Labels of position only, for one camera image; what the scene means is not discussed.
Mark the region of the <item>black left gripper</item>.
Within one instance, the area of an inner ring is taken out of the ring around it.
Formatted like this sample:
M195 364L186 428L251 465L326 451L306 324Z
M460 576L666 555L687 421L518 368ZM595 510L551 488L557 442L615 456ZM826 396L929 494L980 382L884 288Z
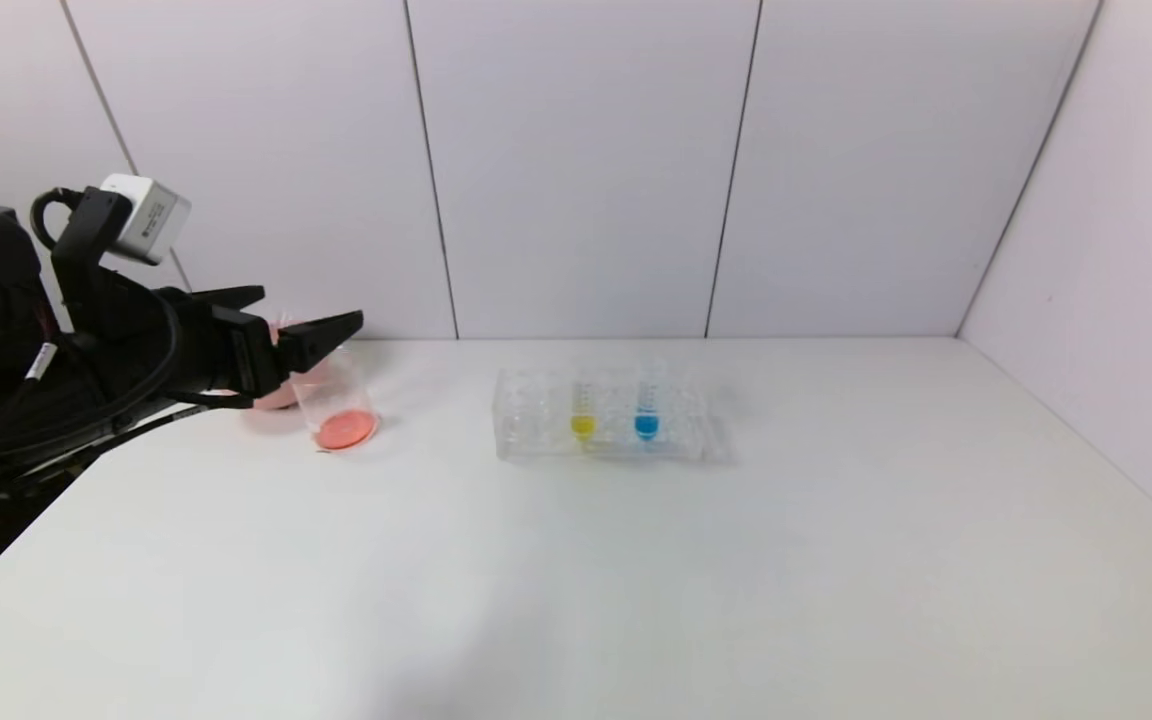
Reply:
M97 377L116 397L225 395L247 407L279 386L276 355L285 372L305 374L355 338L365 320L353 310L285 325L274 348L268 323L247 313L266 297L260 285L129 291L114 306L109 331L93 342Z

